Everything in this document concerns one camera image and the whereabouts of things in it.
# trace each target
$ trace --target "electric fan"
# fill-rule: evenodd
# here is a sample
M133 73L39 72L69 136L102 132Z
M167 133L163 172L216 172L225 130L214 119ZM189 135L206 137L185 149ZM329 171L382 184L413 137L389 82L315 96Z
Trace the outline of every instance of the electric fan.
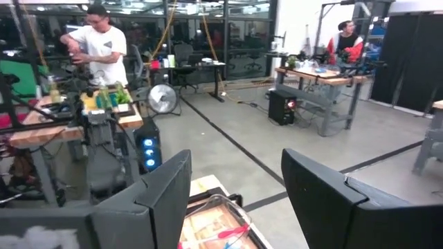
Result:
M179 96L169 84L157 84L147 94L147 102L156 115L175 114L173 111L179 104Z

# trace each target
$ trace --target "black floor stripe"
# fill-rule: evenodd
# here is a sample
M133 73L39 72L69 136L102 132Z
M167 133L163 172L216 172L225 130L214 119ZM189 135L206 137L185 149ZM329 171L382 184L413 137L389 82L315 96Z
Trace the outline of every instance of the black floor stripe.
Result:
M367 160L367 161L365 161L365 162L362 162L362 163L359 163L359 164L357 164L357 165L354 165L354 166L348 167L348 168L346 168L346 169L342 169L342 170L340 171L340 173L342 173L342 174L348 174L348 173L354 172L354 171L356 171L356 170L358 170L358 169L361 169L361 168L363 168L363 167L367 167L367 166L369 166L369 165L373 165L373 164L375 164L375 163L378 163L379 161L386 160L386 159L388 159L388 158L391 158L391 157L393 157L393 156L396 156L396 155L398 155L398 154L401 154L401 153L403 153L403 152L405 152L405 151L408 151L408 150L410 150L410 149L414 149L414 148L416 148L416 147L422 145L422 143L423 143L423 140L422 140L422 141L419 141L419 142L414 142L414 143L411 144L411 145L406 145L405 147L402 147L402 148L400 148L400 149L396 149L396 150L391 151L391 152L388 152L388 153L386 153L386 154L384 154L384 155L377 156L376 158L373 158L373 159Z
M203 118L211 127L216 129L221 135L223 135L229 142L231 142L233 145L235 145L240 151L242 151L245 155L247 155L255 164L257 164L259 167L261 167L269 176L274 178L281 186L284 186L283 178L281 178L277 173L275 173L271 168L266 166L260 159L258 159L256 156L254 156L251 152L249 152L245 147L243 147L241 144L239 144L237 141L234 140L231 136L229 136L224 130L222 130L220 127L218 127L216 124L210 121L208 117L206 117L201 111L199 111L196 107L194 107L192 104L190 104L185 98L181 97L181 100L185 102L193 111L195 111L201 118Z
M285 199L286 197L288 197L288 193L286 193L286 191L285 192L281 192L279 194L274 194L273 196L270 196L270 197L261 199L259 201L256 201L254 203L245 205L243 207L243 209L246 212L250 212L250 211L259 209L261 207L264 207L265 205L269 205L269 204L275 203L275 202L277 202L279 200Z

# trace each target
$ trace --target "potted plant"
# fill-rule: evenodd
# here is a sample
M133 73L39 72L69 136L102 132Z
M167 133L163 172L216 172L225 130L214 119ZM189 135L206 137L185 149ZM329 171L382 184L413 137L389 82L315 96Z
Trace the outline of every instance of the potted plant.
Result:
M129 111L129 103L131 99L129 94L126 92L125 88L120 82L117 82L117 93L116 93L116 101L118 105L119 112Z
M294 55L288 56L287 63L289 69L294 69L296 67L296 62L297 62L297 57L295 57Z

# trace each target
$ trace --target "blue led light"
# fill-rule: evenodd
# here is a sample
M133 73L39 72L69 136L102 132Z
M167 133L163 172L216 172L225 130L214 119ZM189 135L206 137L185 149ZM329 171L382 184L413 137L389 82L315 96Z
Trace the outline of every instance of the blue led light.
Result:
M152 139L144 139L143 144L145 146L152 146L154 143L152 142Z
M146 161L146 166L148 166L148 167L152 167L152 166L154 166L154 164L155 164L155 161L152 159L149 159Z
M146 156L152 156L154 154L154 151L152 149L147 149L145 151Z

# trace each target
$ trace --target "green plant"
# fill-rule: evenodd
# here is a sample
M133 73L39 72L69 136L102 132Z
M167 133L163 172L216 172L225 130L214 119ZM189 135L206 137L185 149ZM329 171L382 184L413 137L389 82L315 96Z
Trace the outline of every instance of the green plant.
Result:
M295 68L297 62L297 57L291 55L288 57L287 63L289 68Z
M129 98L129 94L123 88L123 85L120 82L117 82L117 94L116 100L117 104L129 104L131 99Z

